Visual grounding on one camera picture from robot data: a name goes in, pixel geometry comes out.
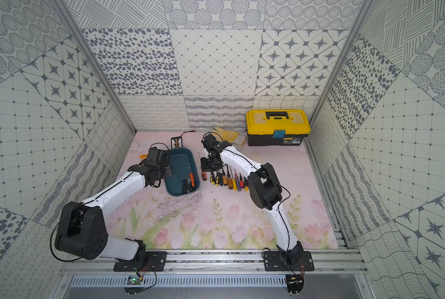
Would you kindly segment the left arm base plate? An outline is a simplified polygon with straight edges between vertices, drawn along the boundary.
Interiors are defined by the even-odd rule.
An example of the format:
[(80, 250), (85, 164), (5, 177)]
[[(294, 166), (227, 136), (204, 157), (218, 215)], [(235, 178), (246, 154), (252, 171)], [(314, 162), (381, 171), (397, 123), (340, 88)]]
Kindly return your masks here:
[(167, 252), (159, 251), (138, 252), (132, 260), (117, 259), (114, 272), (140, 272), (144, 270), (162, 272), (167, 255)]

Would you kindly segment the red black screwdriver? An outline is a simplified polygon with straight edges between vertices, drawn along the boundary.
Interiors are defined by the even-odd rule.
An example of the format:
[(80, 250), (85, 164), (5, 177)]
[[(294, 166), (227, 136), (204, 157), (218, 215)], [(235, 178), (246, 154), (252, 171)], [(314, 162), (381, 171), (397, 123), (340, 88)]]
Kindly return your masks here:
[(241, 189), (244, 189), (244, 180), (241, 173), (239, 174), (239, 186)]

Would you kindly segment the large orange black screwdriver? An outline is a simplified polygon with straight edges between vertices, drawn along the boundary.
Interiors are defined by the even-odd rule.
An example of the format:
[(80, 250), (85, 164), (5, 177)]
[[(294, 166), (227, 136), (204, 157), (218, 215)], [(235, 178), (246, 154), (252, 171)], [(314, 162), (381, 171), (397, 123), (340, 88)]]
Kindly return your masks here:
[(207, 180), (207, 174), (206, 174), (206, 172), (203, 170), (203, 163), (202, 163), (202, 160), (200, 160), (200, 163), (201, 163), (201, 178), (202, 178), (203, 181), (206, 181), (206, 180)]

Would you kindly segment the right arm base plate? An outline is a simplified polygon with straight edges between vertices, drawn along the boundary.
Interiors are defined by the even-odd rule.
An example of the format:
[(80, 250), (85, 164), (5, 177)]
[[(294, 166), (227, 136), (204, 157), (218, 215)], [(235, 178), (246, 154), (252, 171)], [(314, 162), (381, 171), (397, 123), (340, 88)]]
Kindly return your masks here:
[(261, 252), (266, 272), (293, 271), (312, 272), (315, 270), (312, 254), (309, 251), (303, 251), (301, 255), (292, 259), (281, 252), (263, 250)]

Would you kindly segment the clear blue red screwdriver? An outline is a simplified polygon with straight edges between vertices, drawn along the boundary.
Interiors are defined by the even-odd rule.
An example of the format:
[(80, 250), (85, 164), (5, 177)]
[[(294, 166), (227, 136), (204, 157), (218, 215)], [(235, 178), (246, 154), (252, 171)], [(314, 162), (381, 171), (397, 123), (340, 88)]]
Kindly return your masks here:
[(235, 183), (236, 183), (236, 189), (237, 189), (237, 191), (238, 192), (241, 192), (241, 189), (242, 189), (242, 187), (241, 187), (241, 181), (240, 181), (240, 179), (239, 179), (239, 177), (238, 177), (238, 175), (237, 175), (237, 171), (234, 171), (234, 181), (235, 181)]

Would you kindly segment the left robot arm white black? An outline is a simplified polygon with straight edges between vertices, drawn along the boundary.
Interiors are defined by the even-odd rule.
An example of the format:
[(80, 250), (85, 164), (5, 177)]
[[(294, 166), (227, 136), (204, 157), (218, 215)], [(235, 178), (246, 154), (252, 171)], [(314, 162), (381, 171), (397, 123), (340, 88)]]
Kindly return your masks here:
[(135, 193), (146, 187), (158, 188), (161, 180), (171, 175), (170, 150), (151, 147), (147, 157), (130, 166), (115, 183), (81, 203), (71, 201), (63, 207), (50, 249), (75, 255), (74, 260), (103, 257), (139, 261), (144, 243), (111, 237), (107, 218)]

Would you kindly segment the wooden orange handle screwdriver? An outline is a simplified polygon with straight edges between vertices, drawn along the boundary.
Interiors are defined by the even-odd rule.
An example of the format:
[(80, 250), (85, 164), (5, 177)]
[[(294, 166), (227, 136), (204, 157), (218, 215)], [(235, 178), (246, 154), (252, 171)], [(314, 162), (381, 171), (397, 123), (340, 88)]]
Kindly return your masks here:
[(232, 183), (232, 179), (231, 179), (231, 175), (229, 173), (229, 166), (226, 166), (227, 168), (227, 186), (229, 189), (234, 189), (233, 183)]

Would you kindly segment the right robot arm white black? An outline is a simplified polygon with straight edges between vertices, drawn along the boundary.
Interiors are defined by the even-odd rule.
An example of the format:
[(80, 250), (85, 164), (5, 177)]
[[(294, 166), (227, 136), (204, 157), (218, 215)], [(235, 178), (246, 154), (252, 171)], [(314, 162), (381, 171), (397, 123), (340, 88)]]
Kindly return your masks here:
[(206, 156), (205, 171), (219, 171), (225, 166), (240, 172), (248, 181), (253, 203), (268, 215), (274, 231), (281, 258), (294, 264), (303, 254), (303, 246), (292, 231), (284, 210), (283, 187), (270, 163), (257, 163), (240, 153), (230, 142), (218, 140), (214, 133), (205, 133), (201, 143)]

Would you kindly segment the teal plastic storage tray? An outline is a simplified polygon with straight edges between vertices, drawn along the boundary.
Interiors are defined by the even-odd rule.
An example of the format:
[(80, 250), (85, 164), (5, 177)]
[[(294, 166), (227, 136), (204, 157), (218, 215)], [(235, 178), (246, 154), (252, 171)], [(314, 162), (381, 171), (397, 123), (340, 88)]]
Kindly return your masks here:
[[(191, 187), (190, 170), (195, 177), (194, 188)], [(192, 152), (187, 148), (175, 148), (170, 150), (170, 168), (172, 176), (164, 179), (166, 191), (170, 196), (179, 197), (194, 193), (200, 187), (198, 179), (198, 167)]]

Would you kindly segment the yellow handle screwdriver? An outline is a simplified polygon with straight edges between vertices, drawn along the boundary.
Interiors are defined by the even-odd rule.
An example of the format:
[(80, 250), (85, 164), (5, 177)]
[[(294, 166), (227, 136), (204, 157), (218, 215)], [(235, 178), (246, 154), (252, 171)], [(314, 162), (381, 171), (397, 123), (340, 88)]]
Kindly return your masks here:
[(232, 178), (232, 185), (233, 185), (233, 189), (237, 191), (237, 184), (236, 184), (236, 180), (234, 177)]

